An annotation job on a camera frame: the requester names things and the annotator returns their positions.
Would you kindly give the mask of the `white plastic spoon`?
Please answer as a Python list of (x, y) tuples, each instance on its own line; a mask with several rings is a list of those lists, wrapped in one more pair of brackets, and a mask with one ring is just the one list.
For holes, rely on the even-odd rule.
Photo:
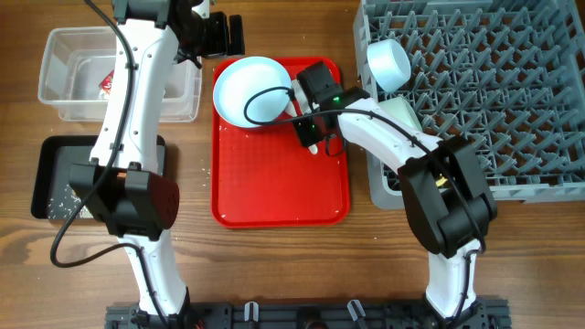
[(317, 154), (318, 148), (316, 144), (320, 141), (321, 135), (314, 124), (314, 120), (311, 118), (302, 119), (292, 125), (301, 146), (307, 148), (311, 154)]

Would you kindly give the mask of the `large light blue plate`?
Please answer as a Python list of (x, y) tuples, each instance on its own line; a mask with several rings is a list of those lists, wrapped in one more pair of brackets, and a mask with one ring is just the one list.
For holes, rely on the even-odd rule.
[(292, 86), (288, 71), (271, 58), (247, 57), (229, 64), (216, 79), (213, 102), (219, 116), (239, 128), (256, 128), (248, 121), (244, 108), (257, 93), (273, 87), (255, 98), (247, 114), (255, 122), (271, 122), (278, 118), (290, 102), (287, 90)]

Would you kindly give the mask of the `red plastic tray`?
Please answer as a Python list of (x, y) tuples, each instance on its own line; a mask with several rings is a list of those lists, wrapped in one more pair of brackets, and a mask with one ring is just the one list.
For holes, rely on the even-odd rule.
[(240, 129), (212, 119), (211, 212), (227, 228), (334, 225), (348, 214), (347, 156), (334, 138), (317, 154), (290, 125)]

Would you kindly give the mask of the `light green bowl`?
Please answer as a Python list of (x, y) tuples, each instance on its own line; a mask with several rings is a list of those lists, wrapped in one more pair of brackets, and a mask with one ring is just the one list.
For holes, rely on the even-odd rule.
[(396, 97), (386, 101), (381, 101), (379, 107), (382, 111), (394, 116), (411, 128), (422, 131), (420, 121), (417, 118), (415, 111), (404, 97)]

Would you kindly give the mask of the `light blue bowl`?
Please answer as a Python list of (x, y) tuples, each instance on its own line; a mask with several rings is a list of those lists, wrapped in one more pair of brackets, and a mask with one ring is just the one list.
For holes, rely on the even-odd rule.
[(367, 47), (367, 63), (377, 84), (385, 92), (398, 90), (410, 79), (408, 54), (395, 39), (370, 44)]

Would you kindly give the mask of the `red snack wrapper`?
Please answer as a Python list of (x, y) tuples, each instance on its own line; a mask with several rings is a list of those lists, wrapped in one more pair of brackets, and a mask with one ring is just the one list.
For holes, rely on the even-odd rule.
[(114, 71), (112, 70), (100, 83), (100, 92), (98, 99), (100, 101), (107, 101), (111, 95), (112, 81)]

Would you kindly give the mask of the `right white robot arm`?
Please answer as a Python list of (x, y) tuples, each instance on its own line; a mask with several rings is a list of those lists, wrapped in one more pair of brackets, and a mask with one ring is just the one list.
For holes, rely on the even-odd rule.
[(407, 125), (366, 91), (344, 90), (322, 61), (301, 70), (292, 88), (304, 138), (337, 133), (397, 174), (409, 227), (429, 253), (426, 301), (444, 324), (461, 324), (475, 304), (474, 263), (497, 215), (472, 144)]

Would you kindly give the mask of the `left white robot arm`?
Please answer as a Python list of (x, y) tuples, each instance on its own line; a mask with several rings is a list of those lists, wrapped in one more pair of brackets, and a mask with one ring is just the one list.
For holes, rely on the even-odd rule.
[(207, 1), (119, 0), (112, 8), (117, 53), (106, 114), (88, 161), (69, 171), (80, 207), (117, 239), (140, 291), (127, 317), (105, 324), (200, 328), (172, 246), (180, 193), (159, 171), (159, 120), (174, 65), (244, 53), (242, 18)]

